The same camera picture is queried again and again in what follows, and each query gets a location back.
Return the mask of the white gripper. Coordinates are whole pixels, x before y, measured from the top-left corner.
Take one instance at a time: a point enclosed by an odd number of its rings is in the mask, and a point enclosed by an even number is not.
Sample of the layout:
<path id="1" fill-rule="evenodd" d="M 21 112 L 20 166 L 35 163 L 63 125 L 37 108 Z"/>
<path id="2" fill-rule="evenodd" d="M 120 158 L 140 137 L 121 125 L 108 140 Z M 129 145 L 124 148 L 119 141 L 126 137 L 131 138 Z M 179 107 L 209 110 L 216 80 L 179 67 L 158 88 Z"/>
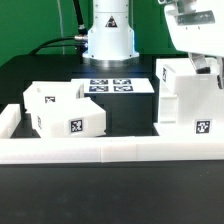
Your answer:
<path id="1" fill-rule="evenodd" d="M 224 89 L 224 0 L 157 0 L 174 47 L 189 52 L 197 74 L 209 74 L 204 55 L 218 56 L 218 87 Z"/>

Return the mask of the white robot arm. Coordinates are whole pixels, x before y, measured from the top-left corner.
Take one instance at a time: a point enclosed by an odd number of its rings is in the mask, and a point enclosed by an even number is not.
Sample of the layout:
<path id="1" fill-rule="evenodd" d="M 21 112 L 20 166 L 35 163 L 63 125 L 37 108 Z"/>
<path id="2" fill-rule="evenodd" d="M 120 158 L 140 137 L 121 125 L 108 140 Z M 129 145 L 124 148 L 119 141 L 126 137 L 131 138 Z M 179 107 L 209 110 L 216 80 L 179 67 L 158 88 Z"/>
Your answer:
<path id="1" fill-rule="evenodd" d="M 176 50 L 186 52 L 197 73 L 208 70 L 205 57 L 220 65 L 218 84 L 224 88 L 224 0 L 157 0 Z M 129 26 L 129 0 L 93 0 L 93 25 L 83 59 L 104 67 L 135 60 L 134 31 Z"/>

